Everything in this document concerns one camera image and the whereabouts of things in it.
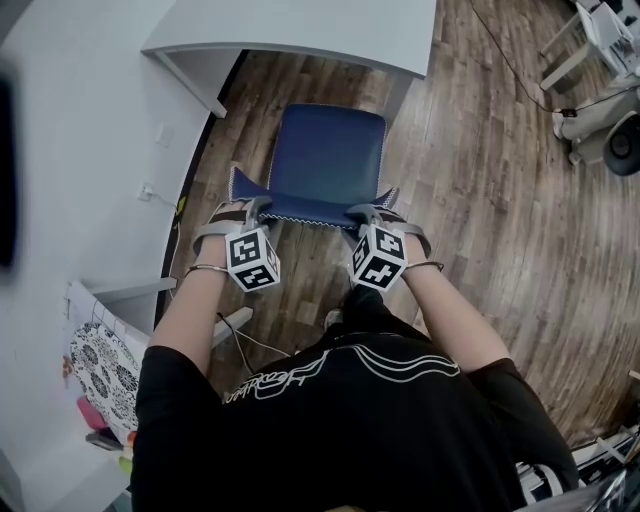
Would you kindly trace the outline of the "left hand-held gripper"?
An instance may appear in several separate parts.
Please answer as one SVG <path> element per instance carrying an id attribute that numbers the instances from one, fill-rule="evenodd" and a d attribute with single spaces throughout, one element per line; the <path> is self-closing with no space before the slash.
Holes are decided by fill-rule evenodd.
<path id="1" fill-rule="evenodd" d="M 198 255 L 205 237 L 224 238 L 226 271 L 244 292 L 280 283 L 280 260 L 265 230 L 259 226 L 262 212 L 271 205 L 272 199 L 268 196 L 257 196 L 249 202 L 247 225 L 258 227 L 246 227 L 231 220 L 220 220 L 201 227 L 194 239 L 193 249 Z"/>

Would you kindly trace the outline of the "person's left hand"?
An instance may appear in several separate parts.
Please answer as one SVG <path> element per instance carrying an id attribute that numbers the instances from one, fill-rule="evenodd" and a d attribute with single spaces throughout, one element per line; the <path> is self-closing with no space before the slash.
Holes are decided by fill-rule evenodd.
<path id="1" fill-rule="evenodd" d="M 212 224 L 221 221 L 231 221 L 239 224 L 245 224 L 248 209 L 248 203 L 244 201 L 227 201 L 221 203 L 213 212 L 208 223 Z"/>

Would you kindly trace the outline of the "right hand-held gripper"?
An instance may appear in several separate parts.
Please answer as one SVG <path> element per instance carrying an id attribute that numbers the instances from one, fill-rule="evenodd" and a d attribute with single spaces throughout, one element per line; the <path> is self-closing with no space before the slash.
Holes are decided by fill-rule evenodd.
<path id="1" fill-rule="evenodd" d="M 348 267 L 351 282 L 377 291 L 388 291 L 410 266 L 407 237 L 417 238 L 423 256 L 431 255 L 431 244 L 414 224 L 378 221 L 373 204 L 354 205 L 344 215 L 356 224 L 357 243 Z"/>

